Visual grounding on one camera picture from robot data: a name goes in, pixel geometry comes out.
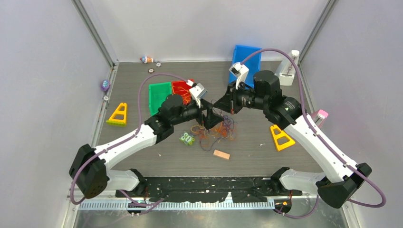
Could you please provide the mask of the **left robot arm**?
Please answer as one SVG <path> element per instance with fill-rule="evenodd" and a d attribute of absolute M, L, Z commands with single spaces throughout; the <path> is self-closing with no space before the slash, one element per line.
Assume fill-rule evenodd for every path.
<path fill-rule="evenodd" d="M 196 120 L 206 129 L 221 123 L 224 118 L 213 111 L 213 105 L 202 99 L 198 104 L 183 104 L 180 95 L 168 95 L 158 112 L 149 117 L 134 131 L 95 148 L 82 145 L 72 162 L 70 199 L 78 187 L 85 199 L 91 199 L 104 190 L 125 190 L 139 197 L 145 193 L 146 184 L 138 171 L 116 171 L 113 167 L 132 154 L 162 142 L 174 132 L 174 126 Z"/>

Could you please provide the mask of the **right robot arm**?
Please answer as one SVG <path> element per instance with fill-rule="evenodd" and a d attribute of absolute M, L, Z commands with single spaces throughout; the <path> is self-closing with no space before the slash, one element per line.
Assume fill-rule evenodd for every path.
<path fill-rule="evenodd" d="M 361 187 L 362 176 L 372 172 L 366 163 L 358 164 L 338 148 L 315 126 L 301 103 L 282 94 L 279 78 L 273 72 L 259 71 L 253 76 L 254 87 L 235 82 L 227 86 L 225 95 L 213 105 L 230 114 L 242 108 L 262 110 L 265 118 L 297 141 L 321 167 L 321 173 L 296 171 L 289 167 L 277 170 L 271 188 L 278 195 L 300 190 L 318 195 L 327 205 L 339 209 Z"/>

